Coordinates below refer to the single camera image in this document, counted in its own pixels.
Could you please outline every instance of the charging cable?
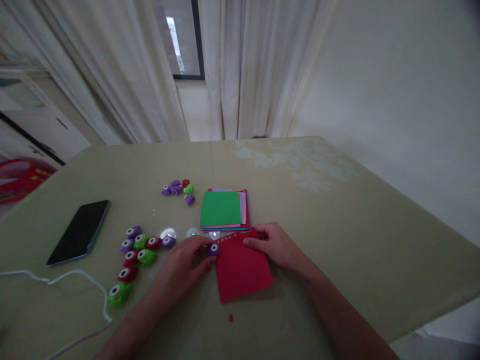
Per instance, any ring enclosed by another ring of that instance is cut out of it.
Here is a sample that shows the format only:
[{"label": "charging cable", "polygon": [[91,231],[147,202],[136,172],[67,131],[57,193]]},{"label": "charging cable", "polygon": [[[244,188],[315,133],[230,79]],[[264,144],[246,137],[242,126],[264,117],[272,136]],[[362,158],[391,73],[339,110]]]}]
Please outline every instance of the charging cable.
[{"label": "charging cable", "polygon": [[83,275],[84,277],[86,277],[88,280],[90,280],[92,283],[94,283],[95,285],[98,286],[98,288],[101,290],[101,292],[103,293],[103,296],[104,296],[104,303],[103,303],[103,317],[105,318],[105,320],[108,322],[108,324],[101,328],[100,330],[98,331],[95,331],[95,332],[92,332],[91,334],[89,335],[86,335],[86,336],[83,336],[83,337],[79,337],[78,339],[75,339],[73,340],[72,342],[68,343],[67,345],[65,345],[64,347],[60,348],[57,352],[55,352],[54,354],[50,355],[47,360],[52,360],[52,359],[55,359],[56,357],[60,356],[61,354],[63,354],[64,352],[70,350],[71,348],[73,348],[75,345],[77,344],[80,344],[81,342],[84,342],[85,340],[87,339],[90,339],[90,338],[93,338],[94,336],[97,336],[98,334],[100,334],[101,332],[103,332],[104,330],[106,330],[110,325],[112,325],[112,321],[113,319],[110,317],[110,315],[108,314],[107,312],[107,300],[109,298],[109,295],[107,293],[107,291],[105,290],[105,288],[102,286],[102,284],[100,284],[97,280],[95,280],[93,277],[91,277],[89,274],[87,274],[85,271],[83,270],[80,270],[80,269],[77,269],[77,270],[72,270],[72,271],[68,271],[66,273],[64,273],[63,275],[51,280],[49,278],[46,278],[46,277],[39,277],[39,276],[36,276],[33,272],[31,272],[30,270],[15,270],[15,271],[5,271],[5,272],[0,272],[0,276],[3,276],[3,275],[16,275],[16,274],[26,274],[28,275],[30,278],[32,278],[33,280],[37,280],[37,281],[41,281],[41,282],[44,282],[46,283],[47,285],[52,285],[52,284],[55,284],[57,281],[67,277],[68,275],[72,275],[72,274],[80,274],[80,275]]}]

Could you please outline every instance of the stack of colored paper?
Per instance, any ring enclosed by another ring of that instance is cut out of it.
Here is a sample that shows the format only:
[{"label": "stack of colored paper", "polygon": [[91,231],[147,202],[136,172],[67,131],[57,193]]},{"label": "stack of colored paper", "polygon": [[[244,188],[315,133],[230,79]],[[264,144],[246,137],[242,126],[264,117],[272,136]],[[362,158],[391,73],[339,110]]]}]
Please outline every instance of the stack of colored paper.
[{"label": "stack of colored paper", "polygon": [[209,188],[203,195],[199,226],[204,232],[250,230],[247,190]]}]

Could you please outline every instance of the red paper scrap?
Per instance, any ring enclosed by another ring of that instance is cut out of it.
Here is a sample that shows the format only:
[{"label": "red paper scrap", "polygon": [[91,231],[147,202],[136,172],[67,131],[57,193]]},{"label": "red paper scrap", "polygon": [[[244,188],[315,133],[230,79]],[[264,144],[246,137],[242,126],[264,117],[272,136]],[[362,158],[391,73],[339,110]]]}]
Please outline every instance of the red paper scrap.
[{"label": "red paper scrap", "polygon": [[267,288],[274,282],[267,257],[246,247],[245,238],[258,239],[259,235],[253,228],[217,240],[220,251],[215,261],[216,281],[222,303]]}]

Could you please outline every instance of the black phone screen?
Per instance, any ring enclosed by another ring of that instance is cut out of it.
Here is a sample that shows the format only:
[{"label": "black phone screen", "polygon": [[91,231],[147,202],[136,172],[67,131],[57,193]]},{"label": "black phone screen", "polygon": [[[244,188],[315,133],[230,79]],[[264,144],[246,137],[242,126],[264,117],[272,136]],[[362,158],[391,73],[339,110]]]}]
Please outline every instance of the black phone screen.
[{"label": "black phone screen", "polygon": [[109,205],[110,201],[103,200],[80,206],[46,264],[55,265],[85,255],[97,237]]}]

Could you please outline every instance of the table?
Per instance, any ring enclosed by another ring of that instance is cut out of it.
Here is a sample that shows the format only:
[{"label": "table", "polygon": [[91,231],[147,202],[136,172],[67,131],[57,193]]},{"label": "table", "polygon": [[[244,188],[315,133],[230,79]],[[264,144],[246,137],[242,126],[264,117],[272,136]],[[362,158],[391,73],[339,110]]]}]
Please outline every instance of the table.
[{"label": "table", "polygon": [[[174,179],[194,184],[192,207],[161,195]],[[213,187],[248,189],[253,222],[282,225],[387,341],[480,294],[480,249],[318,137],[90,147],[2,219],[0,271],[31,269],[54,278],[80,268],[110,289],[122,268],[127,228],[141,225],[155,235],[172,227],[182,241],[198,227],[203,193]],[[78,207],[104,199],[111,207],[91,254],[47,268]],[[166,254],[140,270],[127,306],[110,310],[113,326],[65,358],[94,355],[147,291]],[[213,269],[142,355],[331,358],[295,277],[270,267],[271,287],[226,304]],[[4,276],[0,285],[2,359],[42,359],[105,325],[102,294],[79,275],[52,286]]]}]

